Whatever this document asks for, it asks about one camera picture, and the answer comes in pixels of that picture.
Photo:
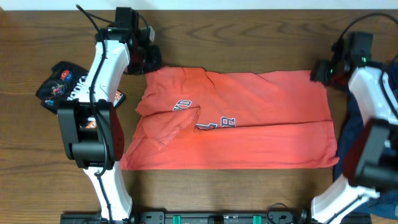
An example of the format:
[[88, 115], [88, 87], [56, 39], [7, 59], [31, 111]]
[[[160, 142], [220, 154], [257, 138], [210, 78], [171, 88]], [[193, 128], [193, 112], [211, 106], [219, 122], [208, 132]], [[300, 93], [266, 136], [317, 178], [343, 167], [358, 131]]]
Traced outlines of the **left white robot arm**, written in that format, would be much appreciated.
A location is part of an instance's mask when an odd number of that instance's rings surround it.
[[123, 73], [143, 74], [160, 67], [160, 50], [151, 26], [100, 29], [96, 53], [83, 86], [57, 110], [65, 154], [93, 184], [98, 214], [63, 214], [61, 223], [134, 223], [133, 199], [127, 192], [119, 161], [124, 133], [114, 107]]

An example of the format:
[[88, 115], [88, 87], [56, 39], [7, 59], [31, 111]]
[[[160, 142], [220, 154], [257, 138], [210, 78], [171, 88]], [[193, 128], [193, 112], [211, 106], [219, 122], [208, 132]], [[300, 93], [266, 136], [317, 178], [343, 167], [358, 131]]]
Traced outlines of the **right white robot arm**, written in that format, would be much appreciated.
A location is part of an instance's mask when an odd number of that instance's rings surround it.
[[397, 189], [397, 99], [389, 86], [385, 64], [362, 59], [347, 74], [363, 129], [345, 154], [339, 177], [311, 207], [300, 223], [355, 223], [351, 212], [383, 192]]

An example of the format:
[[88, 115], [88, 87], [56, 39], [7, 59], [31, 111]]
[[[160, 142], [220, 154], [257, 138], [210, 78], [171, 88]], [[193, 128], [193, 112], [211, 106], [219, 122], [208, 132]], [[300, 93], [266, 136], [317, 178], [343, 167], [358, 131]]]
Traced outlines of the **orange printed t-shirt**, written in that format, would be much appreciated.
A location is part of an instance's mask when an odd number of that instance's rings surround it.
[[307, 70], [165, 67], [146, 80], [124, 170], [313, 169], [339, 160], [326, 89]]

